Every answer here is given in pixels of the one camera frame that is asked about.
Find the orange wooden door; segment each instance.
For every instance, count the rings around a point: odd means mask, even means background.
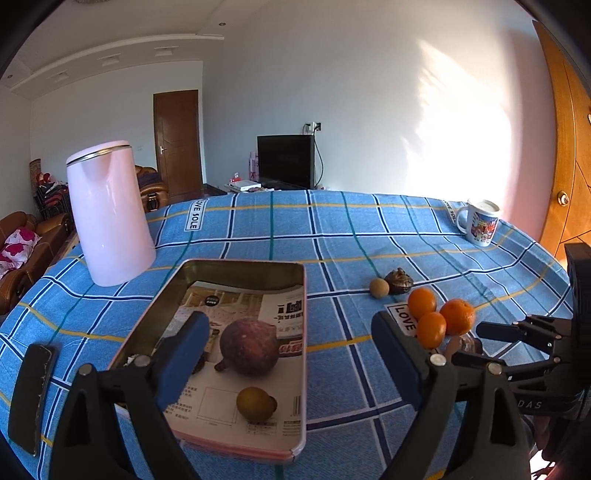
[[[534,22],[556,108],[556,169],[540,243],[566,266],[564,244],[591,245],[591,99],[548,31]]]

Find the brown figurine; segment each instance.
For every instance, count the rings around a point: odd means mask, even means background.
[[[384,277],[384,280],[390,285],[390,295],[408,293],[414,285],[414,280],[402,268],[392,270]]]

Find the wooden door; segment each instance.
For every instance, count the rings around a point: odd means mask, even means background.
[[[556,169],[540,243],[566,266],[564,244],[591,245],[591,99],[548,31],[534,26],[556,108]]]
[[[170,203],[202,196],[198,91],[154,95],[154,135],[158,172]]]

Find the black phone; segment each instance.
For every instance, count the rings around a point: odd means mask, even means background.
[[[8,437],[33,456],[39,452],[43,405],[55,360],[55,347],[29,345],[12,393]]]

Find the colorful printed mug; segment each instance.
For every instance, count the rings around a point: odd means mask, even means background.
[[[460,226],[460,212],[468,210],[466,228]],[[501,208],[490,200],[469,199],[468,205],[457,212],[457,228],[466,235],[466,239],[479,247],[488,247],[499,222]]]

